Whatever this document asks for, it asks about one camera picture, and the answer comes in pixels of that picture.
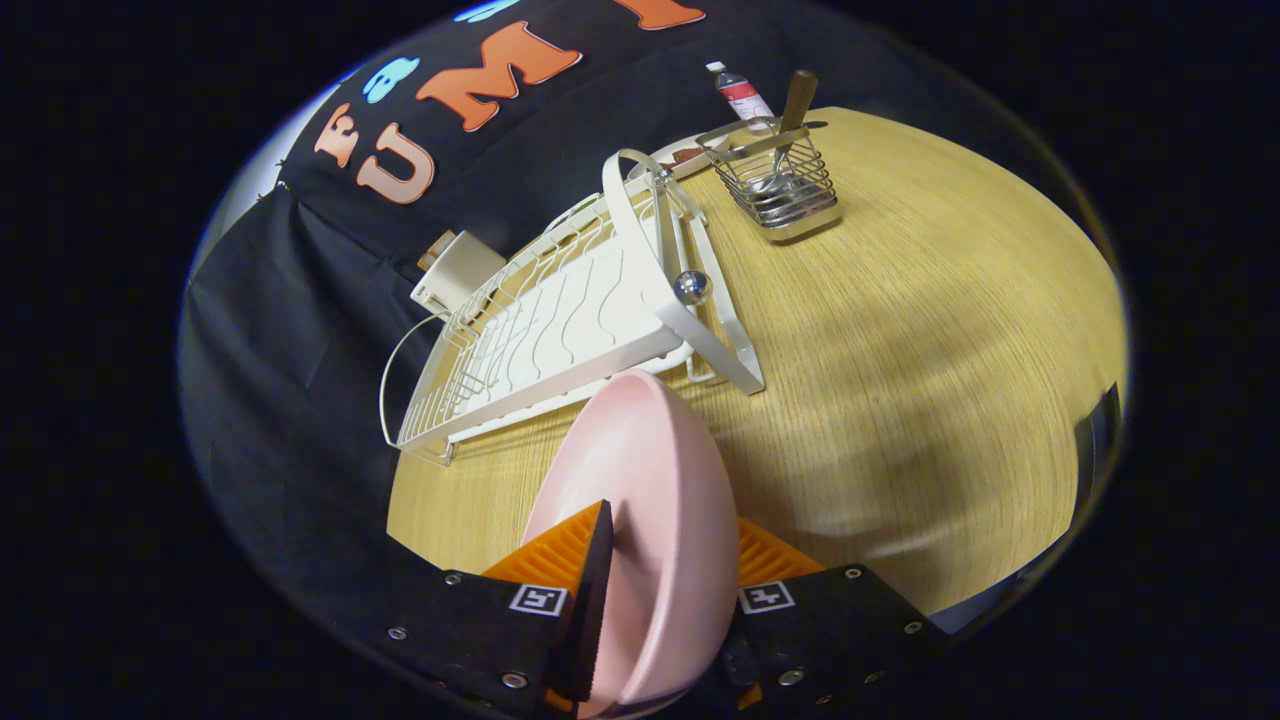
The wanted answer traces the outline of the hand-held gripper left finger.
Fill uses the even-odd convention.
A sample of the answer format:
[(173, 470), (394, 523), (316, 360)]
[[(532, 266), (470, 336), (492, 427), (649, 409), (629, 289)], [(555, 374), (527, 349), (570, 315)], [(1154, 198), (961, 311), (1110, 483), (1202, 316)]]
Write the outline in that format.
[(603, 500), (512, 553), (503, 577), (431, 566), (393, 594), (385, 648), (488, 716), (573, 716), (593, 692), (613, 544)]

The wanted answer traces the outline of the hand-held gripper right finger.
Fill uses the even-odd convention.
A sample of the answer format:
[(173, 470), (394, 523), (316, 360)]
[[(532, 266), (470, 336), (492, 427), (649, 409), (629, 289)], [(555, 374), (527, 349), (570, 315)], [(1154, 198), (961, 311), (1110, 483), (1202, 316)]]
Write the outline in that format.
[(724, 641), (736, 714), (818, 714), (872, 697), (951, 637), (868, 566), (827, 568), (740, 518), (737, 606)]

